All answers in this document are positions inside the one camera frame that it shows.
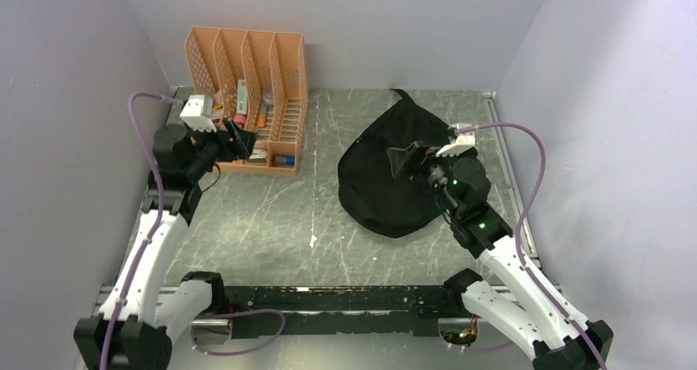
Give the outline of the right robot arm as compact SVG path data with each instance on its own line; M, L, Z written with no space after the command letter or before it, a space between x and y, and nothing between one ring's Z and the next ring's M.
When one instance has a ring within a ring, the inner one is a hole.
M487 202L491 183L482 163L452 146L415 141L387 151L393 177L424 179L456 241L513 294L508 299L477 272L450 277L443 295L452 315L486 320L521 349L536 369L604 369L613 332L590 321L554 288L515 241L511 227Z

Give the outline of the teal stationery box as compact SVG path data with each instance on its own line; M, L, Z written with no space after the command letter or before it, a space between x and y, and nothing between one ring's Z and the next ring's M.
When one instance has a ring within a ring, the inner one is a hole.
M248 100L247 82L244 79L239 79L237 82L236 114L248 115Z

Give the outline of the white tape dispenser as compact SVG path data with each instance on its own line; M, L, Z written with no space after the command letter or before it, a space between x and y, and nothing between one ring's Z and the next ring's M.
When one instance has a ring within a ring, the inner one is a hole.
M266 164L268 159L267 150L254 149L247 160L249 164Z

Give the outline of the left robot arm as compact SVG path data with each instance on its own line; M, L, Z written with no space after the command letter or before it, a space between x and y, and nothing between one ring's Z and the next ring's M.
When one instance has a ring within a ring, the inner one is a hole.
M88 369L165 369L195 317L217 317L227 308L216 272L190 272L172 296L159 295L201 200L200 180L220 162L249 159L256 140L230 118L222 130L199 132L177 123L155 132L146 147L154 170L126 264L96 315L81 318L73 332Z

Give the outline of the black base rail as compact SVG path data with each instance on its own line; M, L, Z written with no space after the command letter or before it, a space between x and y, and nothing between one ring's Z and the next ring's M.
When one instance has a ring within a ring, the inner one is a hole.
M282 335L389 334L438 337L471 315L442 285L228 286L225 303L192 321L232 339Z

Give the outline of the black student backpack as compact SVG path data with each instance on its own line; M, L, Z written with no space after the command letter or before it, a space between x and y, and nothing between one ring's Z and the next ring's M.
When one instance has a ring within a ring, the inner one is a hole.
M371 123L339 160L339 202L362 227L388 238L416 232L441 213L423 176L393 177L387 150L414 141L428 146L450 142L449 126L401 89L393 106Z

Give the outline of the aluminium frame rail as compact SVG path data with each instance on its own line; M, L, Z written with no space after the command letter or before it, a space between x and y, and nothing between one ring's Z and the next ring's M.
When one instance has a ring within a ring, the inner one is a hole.
M467 318L458 297L442 285L227 286L224 294L212 294L197 316L275 308L303 315L414 312L421 318Z

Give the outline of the peach plastic desk organizer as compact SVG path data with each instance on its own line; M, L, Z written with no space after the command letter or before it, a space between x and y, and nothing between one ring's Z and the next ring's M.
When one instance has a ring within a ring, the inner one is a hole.
M222 163L226 172L281 177L297 175L308 111L305 43L301 33L194 26L185 41L194 90L219 96L223 115L236 116L237 82L248 88L245 130L256 132L257 149L267 150L266 164L246 160ZM265 128L256 125L261 100L272 99ZM275 165L276 155L296 164Z

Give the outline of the orange marker pen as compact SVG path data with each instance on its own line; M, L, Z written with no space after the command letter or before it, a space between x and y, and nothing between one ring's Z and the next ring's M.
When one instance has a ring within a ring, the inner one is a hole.
M267 124L267 116L269 109L273 107L274 101L272 99L263 98L261 100L261 105L259 108L259 113L257 116L256 125L258 128L265 128Z

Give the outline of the blue cap item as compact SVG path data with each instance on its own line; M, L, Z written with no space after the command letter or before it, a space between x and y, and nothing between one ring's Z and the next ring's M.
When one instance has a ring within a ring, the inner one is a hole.
M275 156L275 165L293 167L295 164L296 164L296 162L295 162L294 156L291 156L291 155L276 155Z

